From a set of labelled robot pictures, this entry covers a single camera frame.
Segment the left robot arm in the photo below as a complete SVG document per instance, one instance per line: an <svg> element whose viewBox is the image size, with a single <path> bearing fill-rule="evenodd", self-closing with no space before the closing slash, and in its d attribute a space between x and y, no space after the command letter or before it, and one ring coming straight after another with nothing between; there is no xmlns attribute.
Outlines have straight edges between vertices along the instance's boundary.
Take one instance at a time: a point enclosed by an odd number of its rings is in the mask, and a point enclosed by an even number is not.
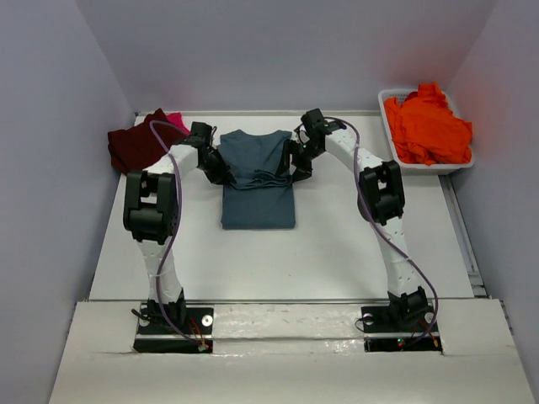
<svg viewBox="0 0 539 404"><path fill-rule="evenodd" d="M140 248L149 281L147 312L139 317L183 336L187 305L173 258L182 214L182 177L198 169L210 183L221 185L231 182L233 176L213 145L215 126L195 122L190 133L172 146L157 133L163 126L178 127L161 120L149 122L164 156L143 170L127 174L123 225Z"/></svg>

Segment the teal blue t shirt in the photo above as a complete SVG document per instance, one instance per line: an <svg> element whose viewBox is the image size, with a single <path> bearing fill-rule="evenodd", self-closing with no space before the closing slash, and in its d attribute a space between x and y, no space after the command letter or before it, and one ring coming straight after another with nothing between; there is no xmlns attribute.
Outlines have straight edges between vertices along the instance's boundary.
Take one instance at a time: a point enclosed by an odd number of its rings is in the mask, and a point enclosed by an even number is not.
<svg viewBox="0 0 539 404"><path fill-rule="evenodd" d="M222 186L221 226L227 231L290 230L296 225L291 175L277 173L286 130L250 135L234 130L220 136L218 151L234 180Z"/></svg>

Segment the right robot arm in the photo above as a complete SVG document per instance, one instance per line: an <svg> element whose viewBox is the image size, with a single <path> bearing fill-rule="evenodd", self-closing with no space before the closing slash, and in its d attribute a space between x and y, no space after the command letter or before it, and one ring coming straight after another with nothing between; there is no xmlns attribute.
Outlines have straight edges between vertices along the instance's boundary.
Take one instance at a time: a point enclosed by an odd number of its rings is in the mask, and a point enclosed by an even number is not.
<svg viewBox="0 0 539 404"><path fill-rule="evenodd" d="M397 162L384 161L360 145L359 131L349 122L307 111L296 135L286 142L277 173L293 169L293 182L312 176L312 161L323 153L336 157L354 175L357 206L376 234L387 271L389 303L360 320L366 327L413 332L424 325L430 332L437 320L438 295L408 254L403 233L405 195Z"/></svg>

